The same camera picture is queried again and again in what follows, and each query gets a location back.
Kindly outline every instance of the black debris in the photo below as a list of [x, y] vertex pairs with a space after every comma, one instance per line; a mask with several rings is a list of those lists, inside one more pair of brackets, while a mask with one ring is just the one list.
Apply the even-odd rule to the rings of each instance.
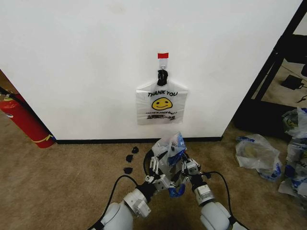
[[138, 153], [139, 152], [139, 148], [134, 146], [131, 152], [132, 153]]
[[124, 168], [124, 172], [125, 172], [125, 174], [130, 174], [130, 173], [132, 173], [132, 168], [130, 168], [130, 167]]
[[126, 161], [128, 161], [129, 163], [132, 161], [133, 155], [128, 155], [126, 157]]

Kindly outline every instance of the black clip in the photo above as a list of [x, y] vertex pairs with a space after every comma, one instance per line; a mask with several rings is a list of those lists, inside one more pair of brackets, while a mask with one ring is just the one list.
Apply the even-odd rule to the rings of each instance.
[[164, 69], [160, 69], [158, 70], [158, 83], [157, 85], [159, 86], [164, 86], [167, 84], [167, 77], [168, 77], [168, 73], [166, 70]]

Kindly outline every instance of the white wall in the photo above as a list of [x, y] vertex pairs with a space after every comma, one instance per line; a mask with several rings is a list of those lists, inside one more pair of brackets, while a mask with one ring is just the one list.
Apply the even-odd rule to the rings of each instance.
[[[300, 3], [2, 0], [0, 68], [57, 139], [220, 137]], [[189, 89], [184, 122], [138, 126], [158, 51]]]

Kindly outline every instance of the plastic bag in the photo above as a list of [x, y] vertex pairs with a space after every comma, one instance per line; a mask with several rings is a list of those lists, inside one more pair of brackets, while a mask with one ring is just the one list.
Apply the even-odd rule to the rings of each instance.
[[[172, 178], [182, 170], [181, 158], [184, 156], [187, 147], [181, 133], [172, 137], [158, 140], [152, 147], [154, 156], [159, 156], [167, 151], [166, 155], [159, 161], [159, 170], [171, 181]], [[177, 198], [185, 192], [185, 181], [181, 176], [168, 189], [171, 198]]]
[[188, 91], [167, 81], [157, 82], [136, 91], [138, 125], [181, 123]]
[[275, 181], [281, 175], [279, 151], [261, 135], [254, 134], [238, 137], [236, 158], [240, 167], [256, 169], [259, 175], [267, 180]]
[[285, 180], [278, 191], [307, 199], [307, 139], [292, 138], [288, 144]]
[[284, 132], [294, 138], [307, 138], [307, 109], [297, 108], [282, 115]]

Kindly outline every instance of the crumpled plastic bag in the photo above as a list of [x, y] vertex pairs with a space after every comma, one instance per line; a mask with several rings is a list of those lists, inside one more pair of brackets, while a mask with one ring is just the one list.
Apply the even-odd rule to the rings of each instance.
[[237, 137], [236, 158], [240, 167], [256, 169], [267, 180], [276, 181], [281, 175], [279, 151], [261, 135]]
[[[164, 157], [159, 161], [159, 170], [162, 171], [166, 177], [172, 181], [172, 178], [182, 170], [181, 159], [185, 156], [187, 147], [184, 143], [180, 132], [172, 137], [165, 137], [158, 140], [152, 147], [154, 156], [159, 156], [161, 153], [167, 151]], [[168, 189], [171, 198], [178, 198], [185, 192], [186, 181], [184, 177], [179, 176], [172, 186]]]
[[297, 108], [282, 115], [284, 132], [294, 138], [307, 138], [307, 108]]
[[181, 170], [181, 157], [186, 149], [186, 144], [180, 132], [172, 137], [161, 138], [153, 145], [152, 151], [154, 152], [154, 156], [158, 156], [167, 151], [167, 154], [159, 161], [159, 169], [161, 169], [169, 179], [171, 179], [178, 170]]
[[285, 180], [278, 192], [307, 200], [307, 138], [292, 138], [288, 144]]

